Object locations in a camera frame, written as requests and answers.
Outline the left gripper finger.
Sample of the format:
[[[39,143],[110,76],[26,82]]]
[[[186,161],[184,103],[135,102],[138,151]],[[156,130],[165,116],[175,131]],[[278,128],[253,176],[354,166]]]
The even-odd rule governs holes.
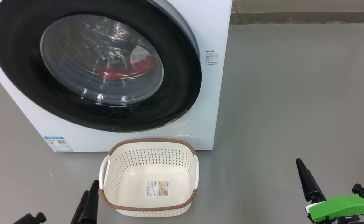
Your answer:
[[[74,216],[71,220],[71,224],[78,224],[80,219],[81,219],[81,215],[83,214],[85,205],[88,201],[88,197],[90,195],[90,192],[88,190],[84,191],[84,194],[82,195],[81,201],[79,202],[77,209],[74,213]]]
[[[99,181],[94,180],[87,204],[87,224],[96,224],[98,219]]]

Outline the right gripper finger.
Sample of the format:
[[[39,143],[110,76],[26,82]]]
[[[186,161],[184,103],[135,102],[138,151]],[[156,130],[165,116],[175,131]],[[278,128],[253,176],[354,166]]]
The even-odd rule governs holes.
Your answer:
[[[297,158],[295,162],[305,200],[312,203],[325,201],[324,194],[304,162],[300,158]]]

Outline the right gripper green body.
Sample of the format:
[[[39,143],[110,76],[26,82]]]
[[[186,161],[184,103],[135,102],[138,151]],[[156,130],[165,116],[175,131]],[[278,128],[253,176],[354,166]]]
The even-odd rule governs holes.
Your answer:
[[[356,194],[342,195],[308,205],[305,210],[313,223],[320,223],[338,217],[364,215],[364,198]]]

